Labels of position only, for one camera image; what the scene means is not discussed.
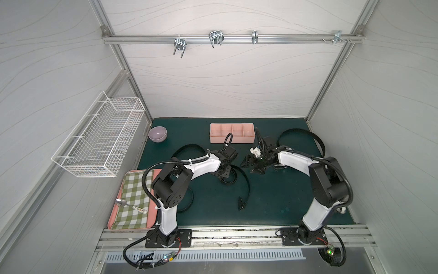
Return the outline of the pink divided storage box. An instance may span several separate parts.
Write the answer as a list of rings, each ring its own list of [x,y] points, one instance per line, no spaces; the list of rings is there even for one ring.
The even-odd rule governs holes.
[[[233,135],[232,143],[252,144],[256,138],[253,123],[211,123],[209,138],[212,144],[224,143],[228,134]]]

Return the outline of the long black belt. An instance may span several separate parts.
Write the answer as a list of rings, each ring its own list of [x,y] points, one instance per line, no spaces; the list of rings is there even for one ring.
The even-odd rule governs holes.
[[[236,165],[230,165],[225,168],[225,171],[219,173],[219,181],[227,187],[233,186],[237,188],[239,192],[237,201],[238,210],[246,209],[251,195],[251,185],[245,171]]]

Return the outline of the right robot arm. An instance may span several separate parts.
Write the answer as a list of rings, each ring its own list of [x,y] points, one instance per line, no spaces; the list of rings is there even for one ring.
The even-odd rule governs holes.
[[[310,178],[313,201],[293,235],[304,244],[314,242],[322,232],[326,220],[339,209],[349,206],[354,194],[349,180],[336,158],[317,157],[291,147],[273,144],[254,130],[257,147],[250,149],[241,167],[249,167],[254,174],[263,175],[271,166],[290,167]]]

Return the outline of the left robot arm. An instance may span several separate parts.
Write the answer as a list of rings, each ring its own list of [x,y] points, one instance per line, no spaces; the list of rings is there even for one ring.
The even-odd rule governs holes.
[[[141,178],[143,191],[157,206],[157,229],[162,236],[170,236],[177,230],[177,206],[187,192],[190,182],[205,174],[227,169],[236,159],[237,151],[230,145],[220,150],[207,151],[202,157],[188,160],[171,158],[148,167]],[[146,179],[155,167],[164,166],[152,182],[149,191]]]

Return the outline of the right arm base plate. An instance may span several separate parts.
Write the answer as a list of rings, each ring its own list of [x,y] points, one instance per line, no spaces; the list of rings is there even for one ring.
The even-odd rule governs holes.
[[[316,231],[310,231],[305,226],[284,227],[276,232],[276,236],[281,238],[282,245],[325,245],[327,243],[326,235],[322,228]]]

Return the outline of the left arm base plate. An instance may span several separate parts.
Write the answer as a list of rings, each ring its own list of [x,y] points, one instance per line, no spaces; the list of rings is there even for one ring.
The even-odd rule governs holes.
[[[146,234],[146,248],[178,248],[191,247],[192,230],[175,229],[169,235],[164,235],[159,229],[148,231]]]

